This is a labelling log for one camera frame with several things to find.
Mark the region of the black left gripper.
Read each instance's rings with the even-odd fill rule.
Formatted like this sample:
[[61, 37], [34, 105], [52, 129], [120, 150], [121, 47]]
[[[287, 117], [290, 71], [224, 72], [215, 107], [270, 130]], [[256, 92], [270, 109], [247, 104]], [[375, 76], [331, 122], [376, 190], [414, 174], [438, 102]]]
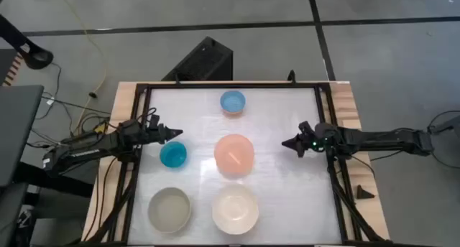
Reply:
[[183, 133], [182, 129], [170, 129], [160, 123], [160, 117], [156, 114], [150, 115], [149, 123], [144, 126], [139, 136], [140, 144], [159, 143], [164, 144]]

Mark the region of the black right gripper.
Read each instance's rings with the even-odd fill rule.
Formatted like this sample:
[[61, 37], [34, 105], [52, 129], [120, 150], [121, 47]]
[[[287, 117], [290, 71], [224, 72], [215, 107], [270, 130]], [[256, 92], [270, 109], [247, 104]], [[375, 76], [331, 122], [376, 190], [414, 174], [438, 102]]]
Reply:
[[296, 152], [302, 158], [306, 151], [327, 152], [339, 144], [339, 130], [329, 123], [318, 123], [313, 129], [307, 121], [299, 124], [300, 133], [282, 142], [282, 145]]

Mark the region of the grey bowl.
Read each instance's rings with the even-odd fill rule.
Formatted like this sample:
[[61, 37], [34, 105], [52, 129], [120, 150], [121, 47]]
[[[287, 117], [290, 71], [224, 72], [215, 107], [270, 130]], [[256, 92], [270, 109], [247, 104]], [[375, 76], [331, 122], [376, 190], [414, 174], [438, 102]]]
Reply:
[[161, 233], [176, 233], [188, 223], [192, 207], [189, 197], [179, 188], [166, 187], [150, 199], [148, 218]]

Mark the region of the small teal bowl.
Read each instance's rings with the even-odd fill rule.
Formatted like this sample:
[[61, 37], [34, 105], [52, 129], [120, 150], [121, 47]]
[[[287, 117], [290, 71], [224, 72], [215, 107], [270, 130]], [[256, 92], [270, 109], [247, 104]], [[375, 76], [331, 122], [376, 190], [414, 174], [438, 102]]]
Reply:
[[187, 149], [178, 141], [168, 142], [160, 150], [160, 161], [169, 168], [182, 166], [187, 159]]

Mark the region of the peach pink bowl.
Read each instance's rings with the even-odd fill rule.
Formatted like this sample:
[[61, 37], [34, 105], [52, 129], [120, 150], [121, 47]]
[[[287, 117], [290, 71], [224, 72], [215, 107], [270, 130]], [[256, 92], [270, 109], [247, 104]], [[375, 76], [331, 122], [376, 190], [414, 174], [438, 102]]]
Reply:
[[254, 166], [254, 147], [247, 137], [229, 134], [215, 145], [214, 158], [218, 171], [224, 176], [244, 177]]

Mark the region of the small light blue bowl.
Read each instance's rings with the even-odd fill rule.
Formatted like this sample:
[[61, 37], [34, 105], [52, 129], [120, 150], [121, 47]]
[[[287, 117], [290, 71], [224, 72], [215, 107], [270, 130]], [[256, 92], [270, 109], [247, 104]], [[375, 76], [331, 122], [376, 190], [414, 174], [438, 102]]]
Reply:
[[238, 90], [229, 90], [220, 97], [220, 105], [223, 111], [230, 114], [241, 113], [246, 105], [244, 94]]

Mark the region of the black tower box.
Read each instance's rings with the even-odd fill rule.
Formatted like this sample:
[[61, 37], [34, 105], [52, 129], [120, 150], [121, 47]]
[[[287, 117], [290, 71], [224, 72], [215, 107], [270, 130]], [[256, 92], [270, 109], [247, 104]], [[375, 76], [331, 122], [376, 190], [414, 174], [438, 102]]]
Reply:
[[211, 37], [205, 37], [162, 81], [233, 80], [234, 52]]

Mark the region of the small black wedge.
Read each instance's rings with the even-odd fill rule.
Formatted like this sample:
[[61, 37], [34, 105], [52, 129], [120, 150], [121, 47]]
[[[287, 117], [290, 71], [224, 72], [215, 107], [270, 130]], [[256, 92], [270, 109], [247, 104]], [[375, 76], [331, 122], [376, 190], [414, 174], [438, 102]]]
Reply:
[[375, 198], [375, 195], [367, 190], [365, 190], [361, 185], [356, 186], [356, 199], [366, 200]]

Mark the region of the large pale ribbed bowl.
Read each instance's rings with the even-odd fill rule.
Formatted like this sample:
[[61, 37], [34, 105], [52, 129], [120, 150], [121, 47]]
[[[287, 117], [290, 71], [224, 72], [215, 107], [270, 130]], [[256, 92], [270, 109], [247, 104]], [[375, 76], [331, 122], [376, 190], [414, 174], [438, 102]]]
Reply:
[[212, 219], [216, 227], [229, 235], [248, 233], [259, 218], [257, 198], [241, 184], [227, 185], [212, 202]]

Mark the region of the grey desk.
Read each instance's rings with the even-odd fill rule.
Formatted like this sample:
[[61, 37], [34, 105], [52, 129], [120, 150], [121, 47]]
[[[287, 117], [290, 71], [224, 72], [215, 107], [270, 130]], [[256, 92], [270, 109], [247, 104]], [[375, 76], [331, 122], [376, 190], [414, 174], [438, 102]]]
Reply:
[[22, 157], [44, 87], [0, 87], [0, 188], [8, 186]]

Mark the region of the black chair leg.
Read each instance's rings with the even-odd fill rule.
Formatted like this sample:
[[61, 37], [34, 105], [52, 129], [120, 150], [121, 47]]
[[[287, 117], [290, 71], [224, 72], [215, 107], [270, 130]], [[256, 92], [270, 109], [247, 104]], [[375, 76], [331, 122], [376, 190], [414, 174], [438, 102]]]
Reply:
[[54, 55], [36, 45], [23, 35], [8, 19], [0, 14], [0, 37], [8, 42], [33, 70], [40, 70], [50, 65]]

